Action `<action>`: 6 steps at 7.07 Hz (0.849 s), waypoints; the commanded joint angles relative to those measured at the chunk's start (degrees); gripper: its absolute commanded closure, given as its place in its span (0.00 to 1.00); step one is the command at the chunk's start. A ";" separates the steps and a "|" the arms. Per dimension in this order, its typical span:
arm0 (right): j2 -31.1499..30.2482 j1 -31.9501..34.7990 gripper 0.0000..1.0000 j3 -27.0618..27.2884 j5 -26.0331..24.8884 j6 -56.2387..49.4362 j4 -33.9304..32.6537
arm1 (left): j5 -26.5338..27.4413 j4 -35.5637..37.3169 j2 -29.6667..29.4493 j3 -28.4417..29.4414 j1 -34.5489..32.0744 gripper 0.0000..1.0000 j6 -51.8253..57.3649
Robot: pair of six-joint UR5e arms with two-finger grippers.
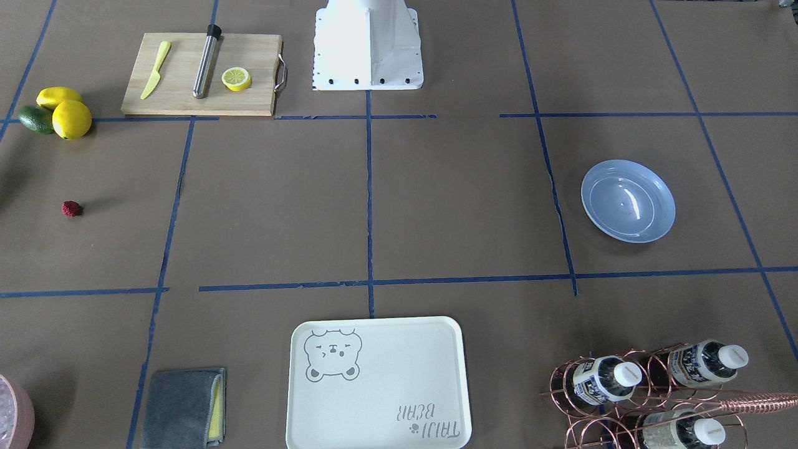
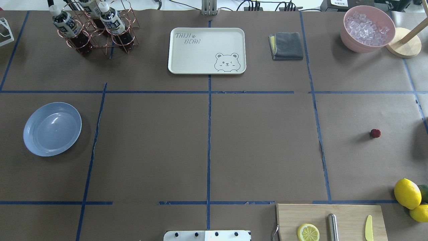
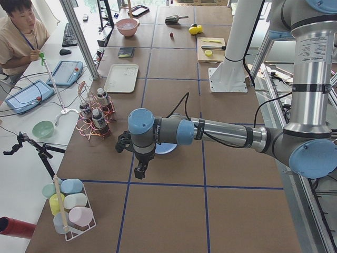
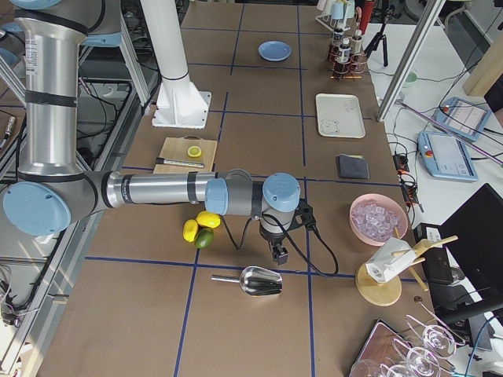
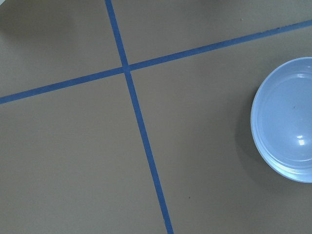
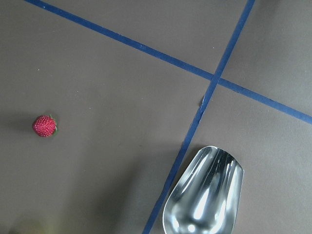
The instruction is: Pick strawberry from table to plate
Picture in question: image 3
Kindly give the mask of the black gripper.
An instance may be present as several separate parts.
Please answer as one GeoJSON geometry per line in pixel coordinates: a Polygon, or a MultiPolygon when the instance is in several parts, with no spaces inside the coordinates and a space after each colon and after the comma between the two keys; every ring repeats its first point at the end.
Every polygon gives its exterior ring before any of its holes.
{"type": "Polygon", "coordinates": [[[155,143],[146,147],[139,147],[133,143],[133,149],[138,159],[138,166],[134,169],[135,178],[144,179],[148,163],[155,157],[155,143]]]}

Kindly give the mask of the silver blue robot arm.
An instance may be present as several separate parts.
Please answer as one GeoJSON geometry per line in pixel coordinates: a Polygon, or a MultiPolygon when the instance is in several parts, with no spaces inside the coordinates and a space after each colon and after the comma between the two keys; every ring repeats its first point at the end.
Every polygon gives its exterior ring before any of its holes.
{"type": "Polygon", "coordinates": [[[290,31],[296,40],[291,118],[282,130],[196,118],[164,119],[147,109],[136,109],[128,117],[132,150],[138,159],[135,176],[145,177],[158,143],[189,145],[205,138],[268,154],[310,179],[332,172],[336,145],[330,139],[325,116],[331,89],[336,1],[306,1],[305,14],[292,15],[290,31]]]}

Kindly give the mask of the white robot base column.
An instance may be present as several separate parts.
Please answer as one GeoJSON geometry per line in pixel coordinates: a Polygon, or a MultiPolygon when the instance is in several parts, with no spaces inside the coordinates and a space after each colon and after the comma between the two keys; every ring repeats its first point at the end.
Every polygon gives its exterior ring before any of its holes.
{"type": "Polygon", "coordinates": [[[244,58],[250,47],[263,6],[263,0],[240,0],[237,2],[224,60],[217,68],[209,69],[210,91],[212,93],[247,92],[244,58]]]}

